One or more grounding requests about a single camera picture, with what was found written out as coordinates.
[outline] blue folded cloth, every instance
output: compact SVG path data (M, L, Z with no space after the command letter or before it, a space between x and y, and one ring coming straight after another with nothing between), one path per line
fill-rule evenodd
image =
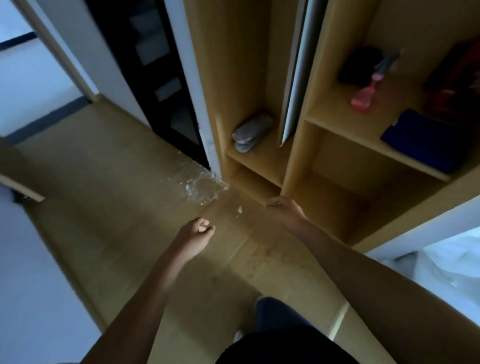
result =
M392 148L444 173L463 161L469 146L468 129L405 110L381 139Z

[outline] leg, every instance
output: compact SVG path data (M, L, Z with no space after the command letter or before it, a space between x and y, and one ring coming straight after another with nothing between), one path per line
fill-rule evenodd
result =
M314 327L293 308L273 297L263 297L257 300L255 304L255 325L258 331L295 325Z

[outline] wooden cabinet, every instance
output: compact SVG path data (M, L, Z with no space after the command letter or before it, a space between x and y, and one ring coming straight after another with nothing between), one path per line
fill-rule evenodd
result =
M279 193L294 198L360 251L480 194L480 143L448 175L380 140L403 110L421 110L421 85L449 49L480 34L473 0L329 0L294 137L279 147L279 122L251 152L233 148L232 132L250 115L280 118L298 3L185 0L223 178L261 204ZM362 45L404 49L367 114L349 105L357 89L337 81Z

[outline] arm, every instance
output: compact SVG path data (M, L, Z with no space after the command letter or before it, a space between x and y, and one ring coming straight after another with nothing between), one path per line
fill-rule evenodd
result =
M208 220L184 225L133 297L82 360L82 364L144 364L148 360L168 294L184 265L215 232Z
M399 363L478 363L480 328L415 282L339 243L294 201L267 208L302 241L370 331Z

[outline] wooden shelf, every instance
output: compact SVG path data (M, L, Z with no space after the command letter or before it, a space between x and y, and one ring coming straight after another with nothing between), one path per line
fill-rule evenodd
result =
M243 166L235 172L230 181L234 187L263 206L266 206L270 198L280 195L279 187Z
M281 188L293 138L288 139L283 147L279 148L276 144L277 134L278 129L274 128L259 145L248 153L238 152L232 142L226 154Z
M408 108L421 109L424 95L419 86L389 76L380 83L370 113L356 112L350 100L358 88L335 84L305 115L305 119L332 133L427 173L442 181L450 176L393 149L380 140L384 131Z
M341 241L353 232L358 217L368 206L357 195L315 173L304 177L289 197L300 205L312 223Z

